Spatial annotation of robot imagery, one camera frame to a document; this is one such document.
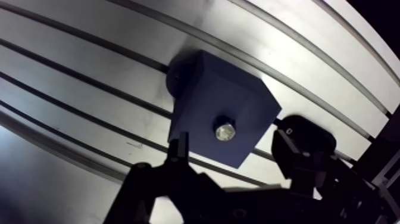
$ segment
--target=metal bolt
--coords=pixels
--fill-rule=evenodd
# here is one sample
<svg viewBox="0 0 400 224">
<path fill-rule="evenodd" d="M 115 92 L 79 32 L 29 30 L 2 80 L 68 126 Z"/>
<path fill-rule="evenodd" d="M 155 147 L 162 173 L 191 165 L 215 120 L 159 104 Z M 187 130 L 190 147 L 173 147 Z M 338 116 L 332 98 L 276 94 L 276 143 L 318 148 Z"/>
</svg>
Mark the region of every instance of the metal bolt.
<svg viewBox="0 0 400 224">
<path fill-rule="evenodd" d="M 235 135 L 236 130 L 230 123 L 223 124 L 215 130 L 215 137 L 223 142 L 231 140 Z"/>
</svg>

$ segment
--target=reflective metal surface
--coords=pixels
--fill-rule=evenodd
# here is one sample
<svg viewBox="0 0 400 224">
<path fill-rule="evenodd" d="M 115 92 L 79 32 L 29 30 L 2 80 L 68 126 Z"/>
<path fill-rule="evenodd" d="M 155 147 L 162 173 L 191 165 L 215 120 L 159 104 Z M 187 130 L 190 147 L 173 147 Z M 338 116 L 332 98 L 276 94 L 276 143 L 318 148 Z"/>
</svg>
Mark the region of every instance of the reflective metal surface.
<svg viewBox="0 0 400 224">
<path fill-rule="evenodd" d="M 346 1 L 314 0 L 325 12 L 340 23 L 400 86 L 400 62 L 379 34 Z"/>
<path fill-rule="evenodd" d="M 184 23 L 184 27 L 188 30 L 173 28 L 167 21 L 157 21 L 107 1 L 6 0 L 5 2 L 103 38 L 142 54 L 161 65 L 168 65 L 175 57 L 184 57 L 197 49 L 209 51 L 262 79 L 282 107 L 278 118 L 282 119 L 291 114 L 306 117 L 331 132 L 337 140 L 337 150 L 353 159 L 358 159 L 369 146 L 370 143 L 365 137 L 376 136 L 388 120 L 362 93 L 313 52 L 255 14 L 228 0 L 135 1 L 156 10 L 156 13 L 167 15 L 174 21 L 177 20 L 180 24 Z M 318 46 L 356 77 L 389 111 L 393 111 L 398 106 L 400 88 L 382 65 L 315 3 L 269 0 L 251 0 L 251 2 Z M 208 39 L 199 39 L 197 36 L 199 33 L 204 34 L 203 37 L 206 36 Z M 167 112 L 173 110 L 173 99 L 165 87 L 165 74 L 154 69 L 154 66 L 148 67 L 112 50 L 5 10 L 0 10 L 0 38 L 163 108 Z M 380 43 L 376 38 L 374 41 L 374 47 Z M 381 50 L 377 49 L 377 52 L 397 72 L 396 66 L 399 61 L 393 58 L 388 60 L 391 56 L 383 54 Z M 263 69 L 260 70 L 260 67 L 254 66 L 254 63 L 248 64 L 252 61 L 262 65 Z M 0 46 L 0 71 L 82 112 L 163 147 L 167 146 L 170 121 L 165 116 L 151 113 L 149 110 L 51 69 L 4 46 Z M 292 80 L 293 85 L 289 87 L 293 89 L 272 77 L 281 77 L 279 80 L 283 82 Z M 310 94 L 302 94 L 301 91 L 304 89 Z M 311 99 L 314 95 L 318 97 L 318 100 Z M 0 79 L 0 100 L 66 135 L 129 163 L 145 161 L 157 166 L 165 159 L 165 154 L 160 151 L 69 113 L 3 79 Z M 331 112 L 328 113 L 314 102 L 331 107 L 333 110 L 328 110 Z M 126 166 L 42 130 L 4 107 L 0 107 L 0 110 L 56 141 L 68 145 L 85 157 L 105 164 L 118 172 L 127 172 Z M 348 125 L 354 124 L 352 128 L 338 119 L 343 118 L 341 114 L 349 120 Z M 2 139 L 8 139 L 9 136 L 13 136 L 10 139 L 18 138 L 6 130 L 0 130 Z M 265 152 L 271 151 L 274 130 L 274 126 L 269 128 L 257 144 L 257 148 Z M 39 152 L 29 143 L 18 142 L 25 141 L 19 139 L 0 143 L 7 146 L 0 147 L 0 153 L 13 155 L 5 157 L 9 160 L 0 158 L 0 169 L 10 170 L 13 169 L 10 167 L 15 166 L 14 164 L 18 164 L 14 173 L 7 174 L 6 180 L 10 180 L 10 183 L 4 185 L 2 181 L 0 189 L 3 186 L 8 189 L 20 180 L 34 179 L 25 171 L 31 170 L 37 180 L 25 182 L 25 185 L 22 185 L 27 186 L 29 183 L 32 191 L 21 187 L 16 188 L 13 193 L 26 195 L 30 192 L 38 192 L 39 195 L 45 195 L 45 192 L 51 188 L 49 194 L 45 195 L 47 200 L 51 201 L 50 206 L 58 202 L 64 206 L 64 210 L 71 209 L 70 206 L 73 206 L 73 209 L 68 216 L 62 214 L 54 206 L 47 208 L 47 205 L 43 204 L 41 205 L 43 214 L 54 217 L 55 221 L 65 219 L 68 223 L 102 222 L 118 189 L 117 185 L 103 183 L 103 181 L 108 181 L 103 179 L 100 181 L 99 177 L 87 171 L 53 158 L 45 152 Z M 4 148 L 18 148 L 20 153 L 17 156 L 13 151 L 4 150 Z M 35 149 L 33 150 L 35 153 L 27 150 L 32 148 Z M 200 162 L 207 162 L 258 182 L 282 183 L 284 186 L 289 184 L 284 180 L 276 163 L 257 154 L 250 154 L 239 169 L 227 167 L 194 153 L 190 156 Z M 221 186 L 254 186 L 198 165 L 191 164 L 191 166 L 197 172 L 206 172 Z M 52 169 L 60 172 L 50 173 Z M 66 189 L 65 198 L 57 195 L 56 192 L 62 191 L 66 186 L 52 182 L 52 180 L 63 181 L 60 177 L 54 176 L 60 173 L 66 175 L 65 179 L 68 180 L 66 186 L 69 189 Z M 84 185 L 83 188 L 78 187 L 80 182 Z M 73 201 L 75 194 L 80 197 L 76 203 Z M 19 204 L 17 207 L 24 211 L 31 208 L 32 201 L 38 200 L 35 197 L 29 196 L 29 203 Z M 170 210 L 171 206 L 167 200 L 160 200 L 159 204 L 166 205 L 159 209 L 164 211 L 163 215 L 168 217 L 165 211 L 174 213 L 173 209 Z M 34 215 L 30 213 L 29 216 L 29 220 L 34 220 Z M 156 216 L 154 220 L 162 220 L 165 216 Z M 176 216 L 175 213 L 172 216 L 170 216 L 172 220 L 179 222 L 179 215 Z"/>
<path fill-rule="evenodd" d="M 102 223 L 119 185 L 0 127 L 0 222 Z"/>
<path fill-rule="evenodd" d="M 399 86 L 346 29 L 313 1 L 250 2 L 286 23 L 329 54 L 393 113 L 400 102 Z"/>
</svg>

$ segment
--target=dark blue block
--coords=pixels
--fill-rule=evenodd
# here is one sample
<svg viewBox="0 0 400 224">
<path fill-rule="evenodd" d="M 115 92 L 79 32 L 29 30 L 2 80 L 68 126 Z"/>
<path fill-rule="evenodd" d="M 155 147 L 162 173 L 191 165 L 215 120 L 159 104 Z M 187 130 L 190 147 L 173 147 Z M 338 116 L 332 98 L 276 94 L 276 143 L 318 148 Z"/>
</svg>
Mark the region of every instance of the dark blue block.
<svg viewBox="0 0 400 224">
<path fill-rule="evenodd" d="M 281 110 L 257 77 L 205 51 L 171 66 L 167 87 L 176 98 L 169 140 L 189 132 L 190 150 L 239 167 Z M 218 117 L 232 120 L 230 141 L 215 137 Z"/>
</svg>

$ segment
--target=dark background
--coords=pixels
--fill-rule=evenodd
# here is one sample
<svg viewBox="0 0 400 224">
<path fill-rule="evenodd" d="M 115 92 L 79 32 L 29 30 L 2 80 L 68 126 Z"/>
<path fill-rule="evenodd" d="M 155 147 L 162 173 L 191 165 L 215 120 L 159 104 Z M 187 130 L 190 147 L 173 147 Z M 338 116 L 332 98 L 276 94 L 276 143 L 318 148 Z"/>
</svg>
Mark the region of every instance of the dark background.
<svg viewBox="0 0 400 224">
<path fill-rule="evenodd" d="M 348 0 L 400 58 L 400 1 Z"/>
</svg>

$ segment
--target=black mount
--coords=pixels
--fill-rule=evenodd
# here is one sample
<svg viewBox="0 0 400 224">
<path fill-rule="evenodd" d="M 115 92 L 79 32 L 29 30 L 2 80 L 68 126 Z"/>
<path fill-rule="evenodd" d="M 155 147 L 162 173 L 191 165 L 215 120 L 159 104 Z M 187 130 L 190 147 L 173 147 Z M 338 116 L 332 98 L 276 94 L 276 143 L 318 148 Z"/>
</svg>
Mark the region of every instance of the black mount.
<svg viewBox="0 0 400 224">
<path fill-rule="evenodd" d="M 188 163 L 189 134 L 172 140 L 159 167 L 135 164 L 106 224 L 148 223 L 157 197 L 167 196 L 185 223 L 390 223 L 395 220 L 379 190 L 334 155 L 334 137 L 299 116 L 285 118 L 272 152 L 289 189 L 222 189 Z M 322 196 L 313 199 L 314 189 Z"/>
</svg>

